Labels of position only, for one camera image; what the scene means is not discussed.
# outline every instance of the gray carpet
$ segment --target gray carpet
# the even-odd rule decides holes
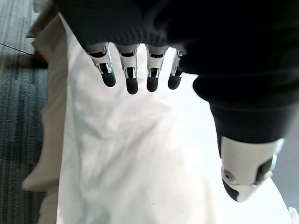
[[[32,0],[0,0],[0,224],[37,223],[43,199],[21,190],[43,141],[47,70],[31,61],[25,38],[35,17]]]

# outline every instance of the black fingertip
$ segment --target black fingertip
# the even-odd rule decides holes
[[[137,78],[127,78],[127,91],[129,94],[136,94],[138,92],[138,81]]]
[[[150,91],[150,92],[156,91],[158,88],[158,81],[159,81],[159,78],[148,77],[148,81],[146,83],[146,87],[147,87],[148,91]]]
[[[113,87],[116,84],[116,79],[115,79],[115,75],[114,72],[112,71],[111,73],[105,73],[102,75],[103,77],[103,81],[105,83],[106,86],[108,87]]]
[[[228,195],[237,202],[238,201],[239,192],[236,191],[236,190],[234,190],[234,189],[232,189],[230,186],[228,186],[228,184],[225,183],[224,180],[222,180],[222,182],[223,182],[223,186],[224,186],[226,192],[228,193]]]
[[[181,83],[181,79],[182,77],[170,75],[168,79],[168,87],[171,90],[175,90],[176,88],[178,88],[179,84]]]

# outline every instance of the white sheet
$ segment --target white sheet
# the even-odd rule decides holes
[[[149,93],[140,46],[140,88],[131,96],[115,48],[117,84],[108,88],[64,26],[68,87],[57,223],[291,223],[272,180],[244,203],[226,194],[213,117],[192,90],[195,77],[185,74],[175,91],[167,87],[173,49],[157,92]]]

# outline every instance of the beige cloth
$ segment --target beige cloth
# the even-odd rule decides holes
[[[42,112],[44,137],[41,157],[22,188],[46,192],[38,223],[55,224],[68,74],[65,30],[58,16],[40,33],[33,46],[49,63],[48,102]]]

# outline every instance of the robotic hand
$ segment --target robotic hand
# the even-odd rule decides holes
[[[242,202],[272,175],[299,101],[299,1],[55,0],[78,41],[112,87],[107,48],[121,58],[130,94],[138,91],[138,44],[148,52],[150,92],[168,46],[177,48],[168,82],[199,74],[210,103],[227,193]]]

